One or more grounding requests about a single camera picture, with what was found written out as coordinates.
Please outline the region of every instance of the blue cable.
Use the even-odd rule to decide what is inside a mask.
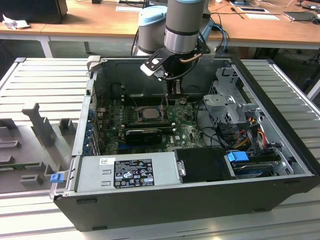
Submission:
[[[224,47],[223,47],[223,51],[221,53],[221,56],[222,56],[227,48],[227,35],[226,35],[226,32],[221,27],[219,27],[217,25],[214,25],[214,26],[221,31],[221,33],[223,34],[223,37],[224,37]]]

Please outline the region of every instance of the floor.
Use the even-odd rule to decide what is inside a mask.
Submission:
[[[104,57],[129,56],[131,44],[90,42],[93,55]],[[55,41],[52,43],[56,58],[87,58],[83,42]],[[230,47],[228,53],[237,53],[235,47]],[[295,84],[302,88],[305,80],[317,69],[319,64],[311,62],[316,50],[302,50],[299,54],[295,49],[280,49],[273,59]],[[18,57],[44,58],[42,47],[38,41],[2,40],[0,41],[0,78],[6,73],[14,60]]]

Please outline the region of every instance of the motherboard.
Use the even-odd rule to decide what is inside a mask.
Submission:
[[[172,152],[205,147],[195,122],[195,107],[186,102],[171,105],[132,105],[113,100],[97,110],[104,155]],[[148,135],[147,142],[142,134]]]

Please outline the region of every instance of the table leg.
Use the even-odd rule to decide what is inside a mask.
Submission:
[[[90,54],[91,53],[89,42],[87,42],[87,41],[84,42],[84,49],[85,49],[85,53],[86,54]]]
[[[42,50],[44,52],[45,57],[46,58],[53,58],[54,55],[52,53],[51,43],[50,43],[49,39],[42,38],[40,40],[40,43],[41,43]]]
[[[313,101],[316,96],[320,93],[320,79],[318,82],[314,85],[314,87],[310,90],[310,92],[307,94],[307,97]]]

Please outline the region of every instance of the wooden desk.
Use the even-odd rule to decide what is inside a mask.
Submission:
[[[67,0],[68,12],[61,24],[47,24],[43,35],[132,38],[138,29],[137,12],[116,11],[117,3]]]
[[[268,0],[269,3],[281,7],[285,7],[289,1]],[[68,13],[62,24],[31,23],[31,28],[16,31],[1,25],[0,38],[38,40],[47,58],[53,57],[51,41],[85,42],[87,52],[89,52],[88,42],[132,43],[138,29],[137,12],[117,12],[117,4],[106,1],[101,4],[92,4],[90,0],[66,0],[66,2]],[[303,11],[295,6],[295,3],[292,1],[287,8],[268,4],[260,7],[267,9],[271,14]],[[316,24],[290,22],[290,19],[283,14],[277,15],[280,20],[249,19],[245,14],[242,14],[245,19],[241,19],[237,14],[223,14],[233,13],[231,6],[227,4],[225,0],[222,3],[213,3],[210,10],[221,13],[223,28],[230,36],[229,46],[292,49],[318,49],[320,46],[320,26]],[[213,14],[212,18],[219,23],[217,14]],[[220,32],[213,31],[208,42],[210,46],[216,47],[221,38]]]
[[[287,1],[268,2],[276,6],[287,6]],[[285,12],[302,12],[304,9],[295,6],[293,1],[287,8],[278,8],[268,4],[262,4],[259,8],[267,9],[271,14],[282,14]],[[210,6],[213,13],[233,13],[230,5],[220,8],[226,3],[216,3]],[[292,21],[285,16],[276,15],[280,20],[250,19],[245,14],[220,14],[222,26],[229,33],[231,46],[241,47],[266,47],[266,48],[297,48],[318,49],[320,47],[320,26],[312,22]],[[211,15],[216,23],[219,23],[217,14]],[[209,40],[216,40],[220,32],[213,32]]]

